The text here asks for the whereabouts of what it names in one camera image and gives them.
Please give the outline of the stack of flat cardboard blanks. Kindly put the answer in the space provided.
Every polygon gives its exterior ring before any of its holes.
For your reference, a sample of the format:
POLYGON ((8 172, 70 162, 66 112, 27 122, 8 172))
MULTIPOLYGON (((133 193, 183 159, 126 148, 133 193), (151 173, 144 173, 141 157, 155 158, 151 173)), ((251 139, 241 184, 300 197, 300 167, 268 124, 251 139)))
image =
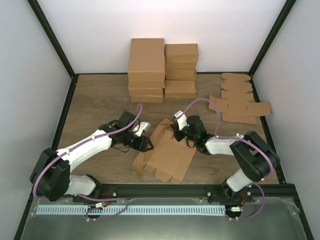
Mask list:
POLYGON ((253 95, 251 77, 240 73, 222 73, 223 83, 221 97, 212 95, 208 108, 221 114, 224 122, 256 124, 257 117, 271 114, 271 105, 268 101, 256 102, 253 95))

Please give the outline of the grey metal base plate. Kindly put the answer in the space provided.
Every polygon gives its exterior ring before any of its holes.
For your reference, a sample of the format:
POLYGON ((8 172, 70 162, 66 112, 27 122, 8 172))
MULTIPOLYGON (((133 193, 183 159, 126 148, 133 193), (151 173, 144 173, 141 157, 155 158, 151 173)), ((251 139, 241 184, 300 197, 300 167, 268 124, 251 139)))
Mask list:
MULTIPOLYGON (((290 198, 257 197, 245 205, 243 216, 228 215, 38 215, 39 205, 86 206, 70 199, 34 201, 23 240, 305 240, 299 210, 290 198)), ((219 206, 197 198, 136 198, 130 205, 219 206)))

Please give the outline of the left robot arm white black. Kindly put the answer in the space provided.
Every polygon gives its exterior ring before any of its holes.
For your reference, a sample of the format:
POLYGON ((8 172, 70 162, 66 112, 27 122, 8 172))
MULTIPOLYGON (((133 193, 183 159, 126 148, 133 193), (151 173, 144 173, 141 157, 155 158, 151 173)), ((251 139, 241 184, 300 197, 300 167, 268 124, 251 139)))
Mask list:
POLYGON ((152 150, 150 138, 143 135, 150 126, 149 122, 140 121, 136 115, 125 111, 118 120, 101 125, 90 136, 71 146, 43 150, 30 176, 33 196, 54 202, 65 195, 78 195, 97 202, 102 196, 101 183, 88 174, 73 175, 73 170, 118 144, 142 153, 152 150))

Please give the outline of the top small folded cardboard box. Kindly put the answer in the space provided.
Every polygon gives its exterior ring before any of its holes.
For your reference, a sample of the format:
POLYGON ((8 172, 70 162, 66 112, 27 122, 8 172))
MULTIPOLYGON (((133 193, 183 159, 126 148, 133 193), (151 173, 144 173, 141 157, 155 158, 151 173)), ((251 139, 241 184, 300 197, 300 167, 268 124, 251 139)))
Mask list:
POLYGON ((171 62, 198 62, 199 49, 197 43, 179 43, 165 45, 165 61, 171 62))

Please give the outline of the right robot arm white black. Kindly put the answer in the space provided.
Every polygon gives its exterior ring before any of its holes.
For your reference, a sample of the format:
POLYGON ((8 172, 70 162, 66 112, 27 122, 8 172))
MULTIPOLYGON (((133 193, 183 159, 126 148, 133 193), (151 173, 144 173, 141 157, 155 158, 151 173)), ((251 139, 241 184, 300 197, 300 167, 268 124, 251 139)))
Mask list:
POLYGON ((198 115, 186 117, 182 111, 174 114, 170 126, 178 142, 192 142, 201 154, 235 157, 239 169, 221 184, 221 195, 229 202, 236 200, 244 187, 272 175, 280 163, 277 153, 255 131, 237 136, 209 134, 198 115))

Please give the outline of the bottom large folded box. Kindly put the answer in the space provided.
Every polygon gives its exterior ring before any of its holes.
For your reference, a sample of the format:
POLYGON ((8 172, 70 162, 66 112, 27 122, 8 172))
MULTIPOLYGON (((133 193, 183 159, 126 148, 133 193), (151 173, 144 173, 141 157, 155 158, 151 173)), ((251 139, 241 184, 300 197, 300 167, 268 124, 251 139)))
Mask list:
POLYGON ((164 96, 162 95, 133 95, 131 101, 135 103, 162 103, 164 96))

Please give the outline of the bottom small folded box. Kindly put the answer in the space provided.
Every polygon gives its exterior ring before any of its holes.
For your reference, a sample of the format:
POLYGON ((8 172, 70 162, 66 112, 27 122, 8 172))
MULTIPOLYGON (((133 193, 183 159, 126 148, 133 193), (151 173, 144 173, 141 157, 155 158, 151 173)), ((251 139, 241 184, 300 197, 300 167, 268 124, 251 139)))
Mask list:
POLYGON ((164 95, 168 99, 194 99, 196 97, 196 81, 166 80, 164 95))

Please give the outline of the top large folded cardboard box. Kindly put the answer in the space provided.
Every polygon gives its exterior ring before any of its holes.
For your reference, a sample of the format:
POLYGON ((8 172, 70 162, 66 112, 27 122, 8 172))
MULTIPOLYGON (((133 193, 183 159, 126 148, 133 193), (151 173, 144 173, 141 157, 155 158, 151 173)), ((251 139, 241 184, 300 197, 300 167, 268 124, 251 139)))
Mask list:
POLYGON ((165 80, 165 40, 133 38, 127 68, 131 81, 165 80))

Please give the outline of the black aluminium frame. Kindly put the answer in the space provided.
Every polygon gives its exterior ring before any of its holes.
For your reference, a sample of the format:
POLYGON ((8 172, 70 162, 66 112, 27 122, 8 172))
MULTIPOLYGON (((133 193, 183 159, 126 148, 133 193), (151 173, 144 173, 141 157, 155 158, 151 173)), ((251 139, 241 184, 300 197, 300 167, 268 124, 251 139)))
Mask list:
MULTIPOLYGON (((276 35, 280 31, 280 27, 282 27, 282 25, 284 24, 286 18, 288 17, 295 3, 296 2, 294 0, 287 0, 284 3, 275 23, 273 24, 266 40, 264 41, 257 55, 257 58, 254 60, 253 65, 249 70, 250 74, 255 72, 258 69, 258 66, 262 62, 265 55, 267 54, 267 50, 269 50, 271 43, 274 41, 276 35)), ((57 148, 62 135, 63 126, 67 119, 67 113, 71 105, 71 100, 74 95, 74 91, 76 89, 76 83, 78 82, 79 74, 78 73, 75 74, 74 71, 72 70, 72 67, 69 61, 67 60, 67 57, 64 51, 62 50, 62 47, 59 44, 59 41, 56 38, 56 35, 54 34, 38 1, 29 0, 28 4, 30 5, 36 18, 41 24, 41 27, 44 29, 46 35, 48 36, 48 39, 50 40, 52 46, 54 47, 54 50, 58 53, 60 60, 62 61, 64 67, 67 69, 67 72, 71 77, 70 86, 67 92, 67 96, 62 108, 61 116, 59 118, 58 126, 55 131, 55 135, 52 142, 52 147, 57 148)), ((305 212, 303 210, 301 201, 299 199, 296 187, 291 183, 287 183, 281 166, 278 166, 275 169, 275 171, 276 171, 279 184, 264 184, 262 185, 262 188, 265 190, 265 193, 267 194, 268 197, 275 198, 275 197, 290 196, 293 198, 294 204, 299 210, 298 217, 302 224, 304 234, 308 240, 312 240, 314 237, 311 232, 305 212)), ((204 189, 201 184, 186 184, 186 185, 182 185, 181 187, 169 186, 168 184, 155 184, 155 185, 136 184, 134 185, 133 193, 135 196, 140 196, 140 197, 146 194, 145 196, 147 198, 150 198, 150 197, 163 197, 165 193, 169 193, 170 195, 172 195, 174 193, 174 190, 177 190, 178 197, 184 197, 186 193, 190 194, 192 190, 195 190, 196 193, 201 193, 201 194, 204 193, 204 189)))

